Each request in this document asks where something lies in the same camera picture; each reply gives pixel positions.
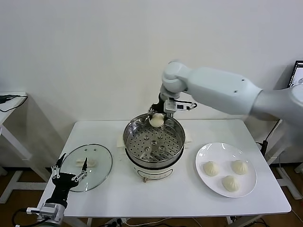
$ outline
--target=power cord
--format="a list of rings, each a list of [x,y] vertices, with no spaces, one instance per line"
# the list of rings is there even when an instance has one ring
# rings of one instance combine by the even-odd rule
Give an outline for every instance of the power cord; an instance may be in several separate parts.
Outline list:
[[[160,221],[154,221],[154,222],[149,222],[149,223],[143,223],[143,224],[139,224],[139,225],[129,225],[127,222],[125,222],[125,224],[127,226],[130,226],[130,227],[136,227],[136,226],[143,226],[143,225],[150,225],[150,224],[156,224],[156,223],[159,223],[159,222],[162,222],[162,221],[165,221],[167,219],[171,219],[171,218],[164,218],[164,219],[161,219]]]
[[[139,224],[139,225],[129,225],[127,222],[125,222],[125,224],[127,226],[130,226],[130,227],[156,227],[156,226],[160,226],[160,225],[165,225],[165,226],[168,226],[168,227],[173,227],[173,226],[170,226],[168,224],[165,224],[165,223],[162,223],[162,224],[158,224],[158,225],[154,225],[154,226],[149,226],[150,224],[156,224],[156,223],[159,223],[159,222],[162,222],[162,221],[165,221],[167,219],[171,219],[171,218],[164,218],[164,219],[161,219],[160,221],[154,221],[154,222],[149,222],[149,223],[143,223],[143,224]],[[195,219],[195,218],[192,218],[198,225],[199,227],[202,227],[202,225]]]
[[[266,136],[265,140],[263,140],[262,143],[256,142],[257,144],[259,144],[259,145],[261,146],[260,151],[261,151],[261,154],[262,154],[263,156],[265,156],[265,153],[266,153],[266,150],[267,150],[267,146],[268,146],[268,141],[267,141],[267,140],[268,140],[269,136],[274,132],[276,126],[280,123],[280,121],[281,121],[281,120],[279,120],[279,121],[277,121],[277,122],[275,123],[274,127],[272,128],[272,130],[269,132],[269,134]]]
[[[16,217],[16,215],[17,215],[19,212],[24,212],[24,213],[26,213],[26,212],[27,212],[27,209],[26,209],[26,208],[18,209],[18,210],[13,214],[13,216],[11,217],[11,223],[13,224],[14,227],[34,227],[34,226],[40,225],[41,223],[44,223],[44,222],[46,222],[48,219],[50,219],[50,218],[45,218],[44,220],[38,221],[38,222],[36,222],[36,223],[34,223],[34,224],[21,226],[21,225],[17,225],[17,224],[15,223],[15,217]]]
[[[297,216],[297,218],[303,223],[302,219],[299,217],[299,215],[297,215],[296,212],[294,212],[294,210],[292,209],[292,212]]]
[[[8,110],[1,110],[1,109],[0,109],[0,111],[3,112],[3,113],[6,113],[6,112],[8,112],[8,111],[10,111],[10,110],[16,109],[16,108],[22,106],[23,103],[24,103],[24,102],[27,100],[27,98],[28,98],[28,96],[19,96],[19,95],[4,95],[4,96],[0,96],[0,104],[5,103],[5,102],[7,102],[7,101],[9,101],[9,100],[11,100],[11,99],[14,99],[14,98],[24,98],[24,97],[25,97],[25,99],[24,99],[24,100],[22,101],[22,103],[20,103],[19,105],[15,106],[15,107],[12,107],[12,108],[10,108],[10,109],[8,109]]]
[[[245,227],[253,226],[254,224],[262,224],[265,225],[265,227],[270,227],[263,218],[260,218],[262,221],[254,221],[253,223],[246,225]]]
[[[171,225],[168,225],[168,224],[165,224],[165,223],[161,223],[161,224],[154,225],[154,226],[147,226],[147,225],[144,225],[144,226],[141,226],[141,227],[157,227],[157,226],[167,226],[167,227],[187,227],[187,226],[171,226]]]

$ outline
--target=table leg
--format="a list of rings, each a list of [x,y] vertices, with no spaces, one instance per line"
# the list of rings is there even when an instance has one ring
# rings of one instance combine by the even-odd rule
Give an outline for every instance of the table leg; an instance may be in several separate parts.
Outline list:
[[[64,217],[63,222],[69,224],[71,227],[86,227],[83,221],[75,217]]]
[[[93,218],[88,218],[87,223],[86,223],[86,227],[91,227],[92,221],[93,221]]]
[[[262,215],[255,215],[255,216],[243,216],[236,220],[235,222],[228,225],[228,227],[244,227],[251,222],[258,220]]]
[[[288,190],[290,191],[291,195],[295,200],[300,200],[302,199],[300,192],[288,176],[287,172],[284,170],[284,168],[277,168],[278,173],[282,177],[281,179],[277,179],[279,185],[282,186],[287,186]]]
[[[0,176],[3,175],[3,176],[6,176],[6,174],[8,174],[8,172],[3,169],[2,167],[0,167]]]
[[[18,152],[16,154],[23,160],[27,161],[29,167],[34,170],[45,182],[48,182],[51,174],[41,166],[37,166],[32,160],[32,154],[8,131],[8,129],[2,125],[2,135],[16,148]]]
[[[13,190],[44,190],[47,183],[18,182],[22,171],[16,171],[0,196],[0,204],[6,203]]]
[[[294,171],[298,174],[298,173],[302,173],[303,174],[303,163],[301,163],[296,169],[294,169]]]
[[[277,143],[265,154],[265,160],[268,165],[272,164],[279,155],[285,151],[285,149],[289,147],[289,144],[285,138],[285,136],[282,136]]]

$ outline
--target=glass lid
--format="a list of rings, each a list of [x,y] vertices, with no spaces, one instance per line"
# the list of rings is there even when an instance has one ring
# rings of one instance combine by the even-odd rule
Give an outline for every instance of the glass lid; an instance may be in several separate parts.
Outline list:
[[[100,185],[112,168],[113,160],[109,150],[99,144],[88,144],[73,150],[64,159],[60,172],[78,175],[87,158],[87,176],[72,192],[86,192]]]

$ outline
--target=white wall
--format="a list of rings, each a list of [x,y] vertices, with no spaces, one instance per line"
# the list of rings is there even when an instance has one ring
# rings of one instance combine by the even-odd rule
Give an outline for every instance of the white wall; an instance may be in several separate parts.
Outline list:
[[[299,0],[0,0],[0,90],[29,93],[65,141],[75,121],[146,112],[172,59],[272,89],[302,57],[302,8]],[[177,117],[230,116],[200,105]]]

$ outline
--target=white plate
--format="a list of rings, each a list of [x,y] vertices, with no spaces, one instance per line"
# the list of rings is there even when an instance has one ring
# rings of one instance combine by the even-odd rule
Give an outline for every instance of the white plate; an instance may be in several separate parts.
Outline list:
[[[242,160],[247,163],[248,173],[245,175],[236,174],[232,170],[232,161]],[[220,172],[217,176],[208,176],[203,169],[203,164],[208,161],[214,161],[218,164]],[[257,183],[257,173],[252,163],[245,157],[242,151],[226,143],[209,143],[204,145],[196,156],[196,169],[204,183],[216,193],[239,198],[251,193]],[[240,183],[240,189],[236,192],[230,192],[222,185],[222,179],[227,175],[234,176]]]

